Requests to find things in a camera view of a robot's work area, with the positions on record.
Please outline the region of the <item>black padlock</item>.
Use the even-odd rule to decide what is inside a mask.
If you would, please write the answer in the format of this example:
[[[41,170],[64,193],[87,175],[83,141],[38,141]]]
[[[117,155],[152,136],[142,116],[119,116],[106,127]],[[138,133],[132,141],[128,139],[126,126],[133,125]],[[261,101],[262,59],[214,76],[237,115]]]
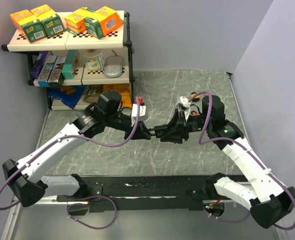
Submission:
[[[148,132],[150,132],[151,136],[156,138],[162,138],[168,131],[168,126],[166,124],[154,126],[153,128],[148,128]]]

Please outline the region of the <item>yellow padlock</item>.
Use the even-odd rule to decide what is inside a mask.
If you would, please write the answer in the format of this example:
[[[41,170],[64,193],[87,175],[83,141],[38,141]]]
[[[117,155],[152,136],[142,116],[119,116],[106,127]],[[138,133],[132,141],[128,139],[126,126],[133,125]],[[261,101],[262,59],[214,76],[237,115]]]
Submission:
[[[191,92],[191,98],[192,98],[192,102],[198,102],[200,101],[201,97],[199,95],[197,95],[197,93],[195,91]]]

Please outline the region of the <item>orange padlock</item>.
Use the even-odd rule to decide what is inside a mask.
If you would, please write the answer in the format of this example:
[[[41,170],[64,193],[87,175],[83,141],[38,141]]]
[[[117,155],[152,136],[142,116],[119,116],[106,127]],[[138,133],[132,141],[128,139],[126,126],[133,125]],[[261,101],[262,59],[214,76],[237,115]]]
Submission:
[[[191,114],[192,116],[194,116],[194,117],[200,115],[200,113],[199,113],[199,112],[196,112],[195,110],[192,110],[192,111],[190,112],[190,114]]]

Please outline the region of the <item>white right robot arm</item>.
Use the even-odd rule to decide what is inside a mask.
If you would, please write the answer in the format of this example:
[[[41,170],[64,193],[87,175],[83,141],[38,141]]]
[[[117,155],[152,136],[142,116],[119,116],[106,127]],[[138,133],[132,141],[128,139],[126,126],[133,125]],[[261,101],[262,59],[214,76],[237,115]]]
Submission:
[[[295,188],[287,187],[272,174],[251,148],[240,128],[226,119],[225,105],[217,95],[209,92],[202,98],[202,111],[192,114],[192,98],[179,96],[172,119],[157,134],[161,142],[182,144],[189,134],[207,134],[213,142],[240,169],[248,183],[246,187],[223,173],[206,180],[206,195],[211,199],[229,198],[248,209],[252,218],[263,228],[271,226],[295,213]],[[285,227],[289,231],[295,228]]]

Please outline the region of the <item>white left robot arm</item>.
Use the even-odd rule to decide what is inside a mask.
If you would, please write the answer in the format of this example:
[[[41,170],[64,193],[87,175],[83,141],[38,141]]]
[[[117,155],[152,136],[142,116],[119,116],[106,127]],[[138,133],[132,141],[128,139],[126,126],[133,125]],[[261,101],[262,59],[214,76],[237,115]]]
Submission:
[[[131,139],[151,138],[143,121],[147,107],[139,97],[132,105],[131,115],[118,111],[122,96],[116,91],[102,93],[97,102],[79,111],[50,141],[18,161],[7,160],[3,165],[6,184],[23,207],[30,207],[43,197],[70,196],[81,201],[87,194],[87,184],[78,174],[47,176],[46,172],[73,149],[85,142],[94,142],[94,136],[105,127],[123,131],[124,143]]]

